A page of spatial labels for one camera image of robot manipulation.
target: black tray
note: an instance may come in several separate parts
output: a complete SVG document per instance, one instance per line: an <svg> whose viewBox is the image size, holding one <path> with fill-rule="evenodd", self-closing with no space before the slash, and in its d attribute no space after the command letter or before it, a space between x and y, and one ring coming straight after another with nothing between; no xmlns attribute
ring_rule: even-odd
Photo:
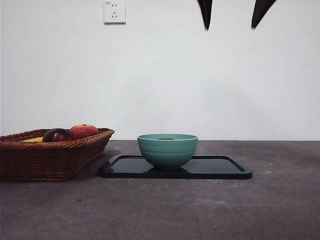
<svg viewBox="0 0 320 240"><path fill-rule="evenodd" d="M228 156L193 156L179 169L161 170L141 155L118 155L99 168L103 178L250 179L252 170Z"/></svg>

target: banana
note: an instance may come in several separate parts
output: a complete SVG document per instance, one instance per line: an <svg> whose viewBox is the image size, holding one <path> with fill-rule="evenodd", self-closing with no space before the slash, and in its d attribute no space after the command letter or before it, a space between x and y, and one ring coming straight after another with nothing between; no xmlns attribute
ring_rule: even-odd
<svg viewBox="0 0 320 240"><path fill-rule="evenodd" d="M21 142L42 142L42 139L43 137L36 137L36 138L21 141Z"/></svg>

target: wall socket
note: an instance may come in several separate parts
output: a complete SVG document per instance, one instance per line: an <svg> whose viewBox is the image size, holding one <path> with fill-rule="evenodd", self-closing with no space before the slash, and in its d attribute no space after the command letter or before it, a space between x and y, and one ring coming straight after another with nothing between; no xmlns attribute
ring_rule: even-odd
<svg viewBox="0 0 320 240"><path fill-rule="evenodd" d="M104 3L104 24L126 23L126 0L106 0Z"/></svg>

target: teal bowl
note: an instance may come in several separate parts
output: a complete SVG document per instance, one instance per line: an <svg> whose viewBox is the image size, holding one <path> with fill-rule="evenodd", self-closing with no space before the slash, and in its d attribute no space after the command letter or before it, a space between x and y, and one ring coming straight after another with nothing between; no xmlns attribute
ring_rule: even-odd
<svg viewBox="0 0 320 240"><path fill-rule="evenodd" d="M137 137L144 159L158 169L178 169L190 161L198 137L186 134L159 133Z"/></svg>

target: wicker basket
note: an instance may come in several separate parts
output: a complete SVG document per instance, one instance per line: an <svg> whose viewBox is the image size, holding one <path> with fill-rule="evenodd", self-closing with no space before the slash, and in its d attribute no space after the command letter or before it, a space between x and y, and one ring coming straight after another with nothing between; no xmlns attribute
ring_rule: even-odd
<svg viewBox="0 0 320 240"><path fill-rule="evenodd" d="M94 136L61 142L21 142L42 137L49 129L0 136L0 181L71 180L101 157L115 132L98 128Z"/></svg>

